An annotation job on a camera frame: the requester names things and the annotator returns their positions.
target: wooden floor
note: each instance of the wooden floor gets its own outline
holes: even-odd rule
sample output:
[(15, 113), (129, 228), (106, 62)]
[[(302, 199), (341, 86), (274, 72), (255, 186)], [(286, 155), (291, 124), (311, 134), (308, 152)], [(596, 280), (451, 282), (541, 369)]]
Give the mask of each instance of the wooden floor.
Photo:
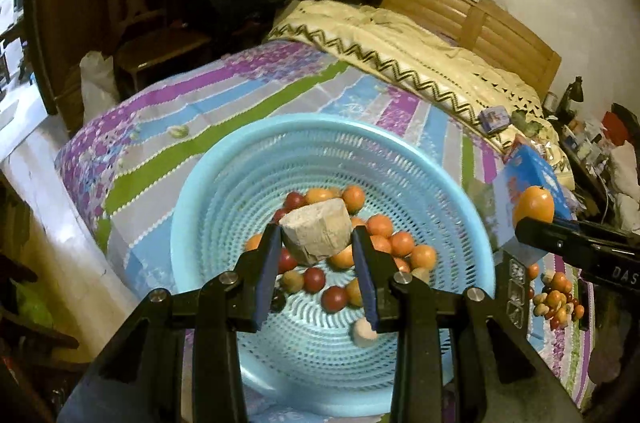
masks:
[(0, 164), (9, 183), (33, 210), (18, 260), (38, 274), (37, 291), (55, 328), (76, 337), (75, 351), (59, 358), (89, 361), (137, 305), (111, 271), (53, 167), (66, 142), (59, 116), (49, 116)]

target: green stripe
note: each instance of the green stripe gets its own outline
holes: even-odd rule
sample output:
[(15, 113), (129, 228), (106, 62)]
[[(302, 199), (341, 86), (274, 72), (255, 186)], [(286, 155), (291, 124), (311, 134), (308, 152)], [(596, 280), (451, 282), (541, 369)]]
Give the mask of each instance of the green stripe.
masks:
[(469, 184), (475, 179), (474, 174), (474, 143), (464, 132), (462, 134), (462, 190), (468, 190)]
[[(578, 292), (578, 270), (573, 266), (567, 265), (567, 267), (571, 268), (571, 272), (574, 275), (574, 290), (572, 294), (577, 294)], [(571, 361), (569, 362), (569, 376), (567, 378), (566, 383), (566, 391), (569, 393), (569, 396), (574, 396), (574, 385), (577, 376), (578, 363), (582, 361), (582, 346), (580, 345), (580, 331), (574, 322), (574, 330), (571, 338)]]
[(304, 77), (289, 84), (274, 95), (265, 98), (251, 109), (229, 118), (220, 124), (209, 126), (194, 138), (163, 150), (157, 156), (146, 161), (134, 172), (116, 178), (113, 188), (105, 201), (105, 210), (109, 214), (115, 212), (118, 208), (126, 205), (147, 187), (167, 174), (171, 169), (177, 167), (189, 156), (206, 152), (227, 134), (255, 120), (268, 116), (277, 108), (282, 107), (298, 95), (311, 89), (314, 85), (331, 80), (347, 69), (347, 67), (349, 67), (349, 64), (343, 61), (331, 64), (317, 75)]

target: bed sheet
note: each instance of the bed sheet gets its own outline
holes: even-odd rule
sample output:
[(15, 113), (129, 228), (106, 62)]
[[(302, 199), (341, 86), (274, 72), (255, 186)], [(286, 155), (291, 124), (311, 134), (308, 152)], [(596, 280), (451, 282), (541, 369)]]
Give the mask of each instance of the bed sheet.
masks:
[[(502, 168), (485, 140), (443, 110), (314, 47), (277, 40), (163, 80), (84, 126), (56, 158), (66, 189), (123, 282), (142, 298), (177, 292), (170, 229), (178, 193), (217, 140), (276, 114), (322, 112), (389, 130), (439, 162), (466, 189)], [(550, 255), (543, 269), (577, 273)], [(530, 321), (530, 342), (580, 406), (592, 331), (551, 333)], [(302, 418), (247, 393), (252, 421)]]

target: plastic bag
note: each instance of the plastic bag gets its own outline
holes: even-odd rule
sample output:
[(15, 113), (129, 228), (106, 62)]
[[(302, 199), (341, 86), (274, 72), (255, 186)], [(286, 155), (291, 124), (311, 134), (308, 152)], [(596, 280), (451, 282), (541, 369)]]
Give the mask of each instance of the plastic bag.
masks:
[(84, 124), (120, 101), (113, 73), (113, 57), (105, 59), (100, 51), (89, 51), (80, 61), (80, 79)]

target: small round fruit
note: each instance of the small round fruit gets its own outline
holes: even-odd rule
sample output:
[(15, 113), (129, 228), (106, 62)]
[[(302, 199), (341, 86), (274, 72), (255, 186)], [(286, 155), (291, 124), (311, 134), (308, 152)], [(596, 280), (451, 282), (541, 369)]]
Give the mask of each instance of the small round fruit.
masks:
[(538, 306), (540, 304), (543, 304), (546, 300), (547, 295), (548, 293), (538, 293), (537, 295), (535, 295), (533, 297), (533, 305)]
[(302, 273), (291, 269), (280, 277), (280, 285), (287, 293), (297, 293), (305, 285)]
[(347, 212), (357, 213), (364, 206), (365, 194), (357, 185), (349, 185), (342, 192), (342, 200), (347, 206)]
[(351, 228), (355, 228), (356, 226), (367, 226), (367, 223), (365, 223), (364, 220), (360, 219), (359, 217), (352, 217)]
[(316, 267), (307, 268), (303, 278), (305, 279), (305, 291), (309, 293), (318, 293), (324, 288), (324, 283), (326, 282), (324, 271)]
[(411, 272), (415, 278), (419, 278), (422, 282), (428, 284), (431, 279), (431, 273), (426, 268), (414, 268)]
[(398, 266), (398, 271), (405, 271), (407, 273), (411, 273), (411, 268), (407, 264), (404, 259), (400, 259), (399, 257), (394, 257), (394, 262), (396, 266)]
[(426, 268), (431, 271), (436, 267), (436, 251), (427, 244), (418, 244), (411, 253), (412, 268)]
[(284, 208), (279, 208), (278, 210), (276, 210), (275, 212), (273, 212), (273, 217), (271, 218), (271, 221), (273, 223), (279, 223), (280, 220), (287, 215), (289, 212), (287, 210), (285, 210)]
[(557, 289), (559, 292), (563, 292), (564, 288), (566, 288), (566, 276), (561, 271), (556, 271), (554, 273), (554, 278), (551, 281), (551, 289)]
[(554, 272), (552, 272), (550, 269), (545, 270), (545, 272), (542, 274), (542, 277), (540, 278), (540, 280), (542, 281), (542, 284), (544, 284), (545, 286), (548, 286), (549, 284), (551, 284), (551, 281), (554, 279)]
[(278, 275), (287, 273), (298, 265), (298, 261), (291, 255), (289, 250), (283, 247), (280, 252), (280, 260), (278, 261)]
[(533, 280), (540, 274), (540, 266), (537, 262), (527, 268), (527, 279)]
[(303, 207), (306, 205), (305, 196), (303, 196), (300, 192), (289, 192), (287, 197), (284, 199), (284, 203), (282, 207), (287, 210), (295, 210), (297, 208)]
[(347, 287), (345, 289), (347, 291), (349, 304), (351, 304), (353, 307), (361, 308), (362, 293), (360, 293), (360, 285), (358, 284), (358, 279), (353, 279), (350, 283), (347, 284)]
[(558, 304), (560, 304), (561, 299), (561, 293), (558, 290), (554, 289), (553, 291), (550, 291), (546, 296), (545, 304), (551, 309), (555, 309)]
[(371, 244), (373, 244), (373, 248), (378, 251), (391, 253), (391, 243), (389, 243), (389, 240), (386, 237), (382, 237), (382, 235), (372, 235)]
[(258, 246), (260, 246), (261, 238), (262, 238), (261, 233), (256, 233), (255, 235), (252, 235), (251, 237), (249, 237), (249, 240), (246, 243), (244, 243), (244, 250), (252, 251), (252, 249), (256, 249)]
[(351, 244), (340, 253), (329, 257), (329, 262), (339, 269), (349, 269), (353, 266), (353, 250), (351, 249)]
[(566, 322), (566, 309), (559, 309), (554, 318), (557, 319), (560, 324), (564, 324)]
[(334, 199), (334, 193), (326, 188), (309, 188), (306, 191), (305, 199), (309, 205), (314, 205), (328, 199)]
[(408, 256), (415, 247), (414, 238), (408, 231), (396, 231), (389, 239), (391, 255), (395, 257)]
[(272, 313), (280, 313), (284, 310), (287, 305), (287, 297), (282, 292), (281, 289), (276, 288), (273, 290), (273, 295), (271, 296), (271, 306), (270, 310)]
[(333, 314), (342, 310), (347, 305), (347, 292), (340, 286), (328, 287), (322, 293), (320, 304), (327, 313)]
[(574, 308), (574, 321), (580, 320), (584, 316), (584, 306), (578, 304)]
[(516, 226), (524, 217), (533, 217), (545, 223), (552, 223), (554, 210), (554, 199), (547, 189), (529, 187), (520, 195), (513, 209), (513, 226)]
[(549, 306), (547, 306), (545, 304), (538, 304), (533, 309), (533, 315), (535, 317), (542, 317), (542, 316), (546, 315), (547, 313), (549, 313)]
[(377, 213), (367, 221), (367, 229), (371, 235), (382, 235), (387, 239), (394, 233), (394, 225), (386, 215)]

